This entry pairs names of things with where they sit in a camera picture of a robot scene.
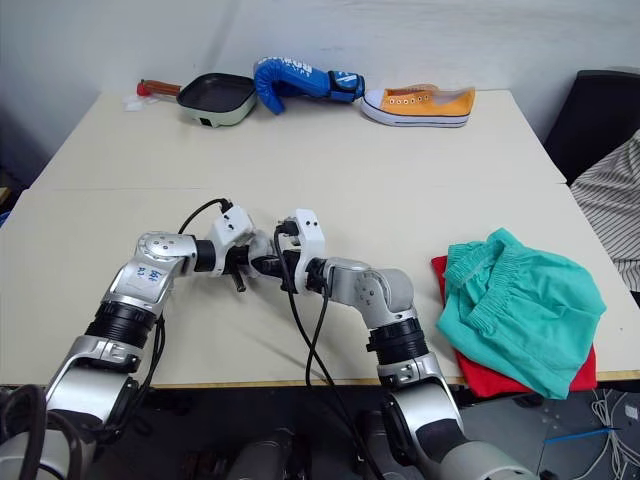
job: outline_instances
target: blue boxing glove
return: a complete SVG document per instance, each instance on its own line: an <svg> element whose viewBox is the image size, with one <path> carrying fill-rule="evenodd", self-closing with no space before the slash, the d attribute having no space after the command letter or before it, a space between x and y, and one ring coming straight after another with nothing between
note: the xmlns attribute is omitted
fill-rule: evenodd
<svg viewBox="0 0 640 480"><path fill-rule="evenodd" d="M362 75L334 70L323 72L291 58L265 57L256 62L253 74L260 100L276 115L284 111L279 97L309 95L353 102L364 94Z"/></svg>

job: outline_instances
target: black cable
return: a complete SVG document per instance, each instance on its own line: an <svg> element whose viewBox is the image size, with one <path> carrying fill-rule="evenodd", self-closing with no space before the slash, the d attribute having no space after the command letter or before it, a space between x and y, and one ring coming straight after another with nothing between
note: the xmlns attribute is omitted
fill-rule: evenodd
<svg viewBox="0 0 640 480"><path fill-rule="evenodd" d="M13 391L0 412L0 424L2 426L2 441L4 441L11 436L9 433L9 412L24 398L29 402L29 439L18 478L32 480L38 474L47 429L47 404L42 389L36 385L23 385Z"/></svg>
<svg viewBox="0 0 640 480"><path fill-rule="evenodd" d="M313 356L316 353L316 345L318 343L318 337L320 337L320 330L322 329L322 323L324 322L324 316L327 313L327 307L329 306L329 295L328 288L325 284L323 285L323 295L322 295L322 309L320 310L320 315L318 316L318 323L316 324L316 329L313 332L313 339L311 340L311 345L309 346L309 355L307 356L307 364L304 369L304 381L307 385L311 385L311 364L313 363Z"/></svg>
<svg viewBox="0 0 640 480"><path fill-rule="evenodd" d="M69 444L67 480L80 479L82 477L82 441L80 440L80 434L69 420L55 410L48 412L48 420L62 432Z"/></svg>
<svg viewBox="0 0 640 480"><path fill-rule="evenodd" d="M136 395L136 406L142 403L144 396L149 391L151 380L153 379L153 374L156 372L156 368L158 367L160 358L162 357L162 352L164 352L164 346L166 343L166 331L164 323L164 315L161 313L160 317L158 317L158 320L156 321L156 331L153 338L153 353L151 354L149 371L147 372L147 376L145 377L144 382L138 389L138 394Z"/></svg>
<svg viewBox="0 0 640 480"><path fill-rule="evenodd" d="M65 478L62 475L60 475L60 472L58 472L55 468L51 468L49 465L45 465L44 463L41 463L40 465L38 465L38 468L40 470L44 470L45 472L53 475L58 480L65 480Z"/></svg>
<svg viewBox="0 0 640 480"><path fill-rule="evenodd" d="M278 259L280 261L280 266L282 267L282 273L283 273L283 279L284 279L284 283L285 283L285 287L287 289L287 296L289 297L289 305L291 306L291 313L293 314L293 319L296 322L296 326L298 327L298 330L300 331L300 334L302 335L302 338L304 339L305 343L307 344L307 347L309 348L309 357L307 358L307 362L309 360L309 358L316 359L316 362L318 362L318 365L320 366L320 369L322 370L322 373L325 376L325 379L327 381L327 383L329 384L329 387L331 388L332 393L334 394L335 398L338 401L338 404L340 405L340 408L343 412L343 415L338 414L338 418L340 420L343 421L343 423L346 425L346 427L349 429L349 431L351 432L351 436L353 437L353 440L355 441L359 451L362 453L362 456L364 458L364 461L367 463L367 465L369 466L369 468L371 469L373 475L376 477L377 480L385 480L384 479L384 475L382 475L382 472L380 471L380 469L378 468L378 465L376 464L375 460L373 459L373 456L371 455L371 452L369 451L369 448L367 447L367 444L365 443L365 441L362 439L360 433L358 432L358 429L355 426L355 423L353 422L353 420L351 419L351 416L349 415L349 410L347 409L347 406L342 398L342 396L340 395L340 392L338 392L338 389L336 387L335 382L333 381L333 378L331 377L331 375L329 374L329 371L327 370L326 366L324 365L324 362L320 359L320 356L318 355L318 353L315 351L315 344L312 344L311 341L309 340L309 336L307 335L307 332L304 330L304 326L302 325L302 322L300 320L300 316L298 314L298 309L296 307L296 302L295 302L295 298L293 296L293 282L291 281L291 275L289 274L289 269L287 267L287 262L285 261L284 255L282 254L282 248L280 247L280 236L281 233L281 228L280 227L276 227L276 230L273 233L273 246L276 250L276 255L278 256ZM328 303L328 296L327 296L327 289L324 289L324 300L323 300L323 309L321 311L321 318L318 319L318 325L316 326L316 331L314 333L314 340L317 342L318 340L318 336L320 335L320 329L319 327L322 327L322 321L324 321L324 314L326 313L326 307L325 307L325 303ZM309 370L309 377L307 377L306 375L306 370L307 368L305 368L305 383L307 385L307 388L313 390L312 384L311 384L311 378L310 378L310 371L311 371L311 364L308 362L307 363L307 367Z"/></svg>
<svg viewBox="0 0 640 480"><path fill-rule="evenodd" d="M178 229L178 233L179 234L184 233L187 226L191 223L191 221L194 218L196 218L200 214L200 212L209 208L211 205L215 205L216 203L220 205L220 208L222 209L223 212L225 212L226 210L230 209L233 206L233 204L226 198L214 198L213 200L210 200L204 205L198 207L191 215L189 215L187 219L184 221L184 223L182 224L182 226Z"/></svg>

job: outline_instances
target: shoe sole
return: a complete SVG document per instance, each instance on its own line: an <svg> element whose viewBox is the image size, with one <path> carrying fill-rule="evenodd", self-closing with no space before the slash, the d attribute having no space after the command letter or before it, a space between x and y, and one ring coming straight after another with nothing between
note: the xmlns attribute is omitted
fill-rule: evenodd
<svg viewBox="0 0 640 480"><path fill-rule="evenodd" d="M376 122L394 127L458 128L464 126L469 119L469 115L457 117L443 117L435 115L397 115L394 113L383 112L379 108L371 105L364 98L360 104L360 109L367 117L374 119Z"/></svg>

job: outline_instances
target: green shorts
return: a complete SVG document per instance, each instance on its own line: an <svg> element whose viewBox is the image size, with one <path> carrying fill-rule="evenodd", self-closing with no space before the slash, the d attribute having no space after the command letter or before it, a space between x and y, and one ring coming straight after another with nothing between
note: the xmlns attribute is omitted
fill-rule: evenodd
<svg viewBox="0 0 640 480"><path fill-rule="evenodd" d="M448 255L440 331L471 360L566 398L606 310L589 272L504 229Z"/></svg>

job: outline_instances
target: pan handle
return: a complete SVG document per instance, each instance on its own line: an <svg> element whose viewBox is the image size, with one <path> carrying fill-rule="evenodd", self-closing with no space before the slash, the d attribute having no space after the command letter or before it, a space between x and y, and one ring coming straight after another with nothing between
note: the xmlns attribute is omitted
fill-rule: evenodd
<svg viewBox="0 0 640 480"><path fill-rule="evenodd" d="M142 91L147 95L156 93L159 95L170 95L172 97L177 97L182 88L180 85L158 82L157 80L140 80L138 87L138 94L140 94L140 87L142 87Z"/></svg>

